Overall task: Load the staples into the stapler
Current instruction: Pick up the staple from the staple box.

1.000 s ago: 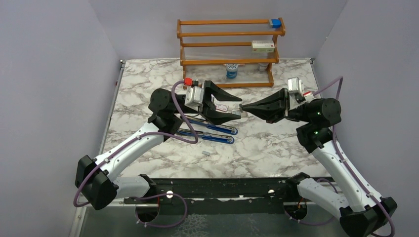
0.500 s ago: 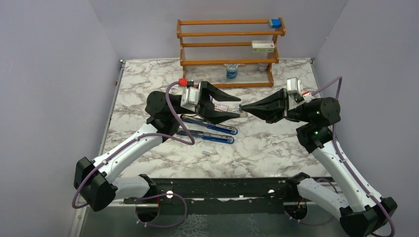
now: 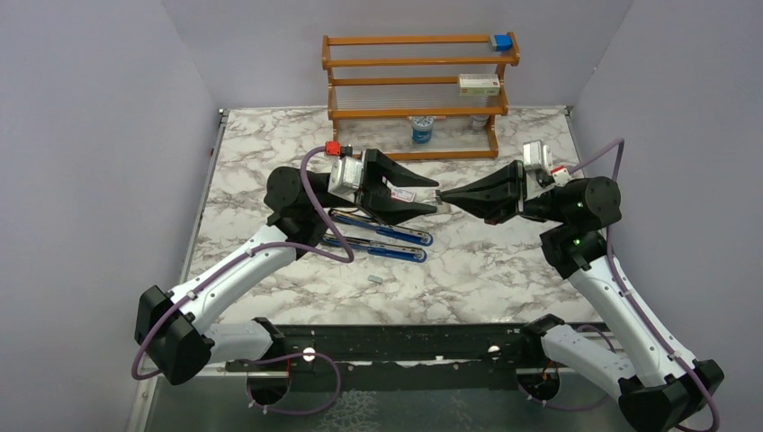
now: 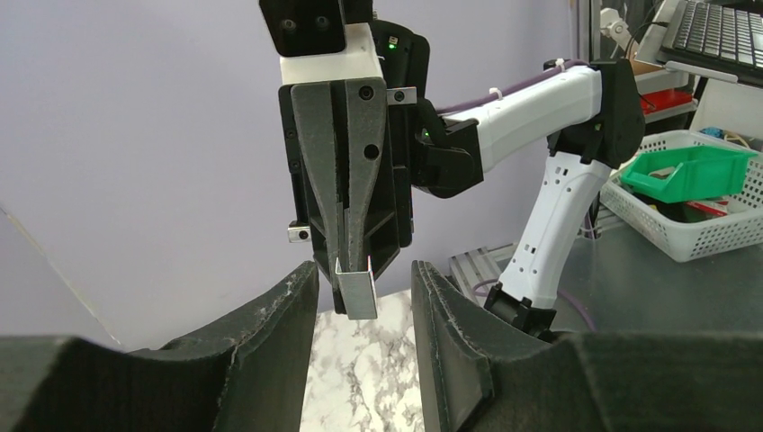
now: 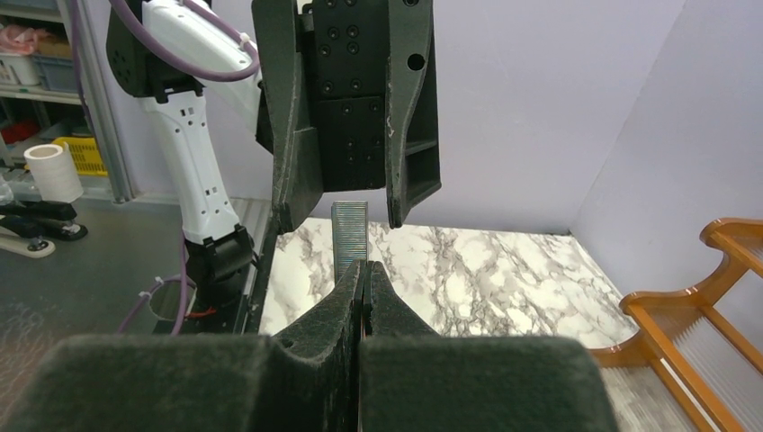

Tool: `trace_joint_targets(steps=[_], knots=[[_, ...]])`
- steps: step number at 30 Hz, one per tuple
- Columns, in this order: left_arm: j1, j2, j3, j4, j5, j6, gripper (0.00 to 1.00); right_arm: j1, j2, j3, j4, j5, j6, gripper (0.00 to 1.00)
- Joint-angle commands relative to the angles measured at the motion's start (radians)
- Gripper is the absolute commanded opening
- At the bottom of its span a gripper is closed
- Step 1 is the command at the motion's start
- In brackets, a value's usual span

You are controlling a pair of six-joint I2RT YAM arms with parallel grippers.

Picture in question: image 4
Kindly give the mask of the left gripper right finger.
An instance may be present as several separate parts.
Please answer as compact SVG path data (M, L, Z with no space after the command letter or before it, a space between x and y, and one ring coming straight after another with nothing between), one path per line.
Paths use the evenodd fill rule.
M428 431L759 431L762 337L577 333L549 344L411 266Z

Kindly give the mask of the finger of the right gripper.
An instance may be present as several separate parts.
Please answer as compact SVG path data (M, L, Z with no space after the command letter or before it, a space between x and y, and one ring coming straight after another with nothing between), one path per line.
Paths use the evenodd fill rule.
M381 157L367 157L365 149L381 152L386 128L386 83L381 77L348 80L346 89L348 137L348 209L346 214L347 270L365 272L365 218L380 169Z
M293 85L292 127L323 221L327 270L337 270L340 258L342 208L340 158L346 150L346 92L341 82Z

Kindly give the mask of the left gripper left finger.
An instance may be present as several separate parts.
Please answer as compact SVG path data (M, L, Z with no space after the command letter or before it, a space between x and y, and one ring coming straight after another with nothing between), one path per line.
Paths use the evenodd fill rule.
M3 337L4 431L296 431L319 272L273 288L159 349L80 337Z

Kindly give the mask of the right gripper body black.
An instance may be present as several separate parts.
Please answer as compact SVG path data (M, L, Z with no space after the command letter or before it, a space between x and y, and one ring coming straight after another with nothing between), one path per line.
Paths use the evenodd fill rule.
M386 83L386 128L381 152L372 152L368 146L365 155L379 155L380 169L373 189L370 206L365 218L364 253L370 256L375 282L407 247L413 236L413 156L417 133L417 103L426 91L430 47L427 39L412 30L393 22L375 20L371 23L373 41L381 62L382 79ZM327 256L323 221L310 187L306 169L292 127L292 103L289 90L294 85L281 84L278 102L282 119L287 164L292 181L292 193L296 218L291 234L298 237L305 233L312 247L312 254L319 271L330 284L335 311L346 315L345 305L339 291L336 274L327 270ZM340 158L342 166L341 191L342 222L340 234L340 261L347 270L346 214L348 199L348 137L346 113L346 150Z

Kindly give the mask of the silver staple strip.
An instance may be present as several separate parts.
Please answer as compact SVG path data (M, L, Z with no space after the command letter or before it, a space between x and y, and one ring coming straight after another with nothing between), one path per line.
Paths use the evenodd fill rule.
M339 291L350 320L376 320L377 296L371 257L366 258L364 269L345 272L338 258L335 274Z

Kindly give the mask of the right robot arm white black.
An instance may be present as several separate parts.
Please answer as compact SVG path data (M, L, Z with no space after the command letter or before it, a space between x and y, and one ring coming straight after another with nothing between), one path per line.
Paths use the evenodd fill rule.
M290 238L312 245L335 311L377 317L376 279L412 240L414 190L453 197L546 138L540 192L485 308L553 342L553 305L580 224L643 137L630 63L560 58L525 84L436 109L425 97L428 43L397 24L316 13L283 18L273 40L297 212Z

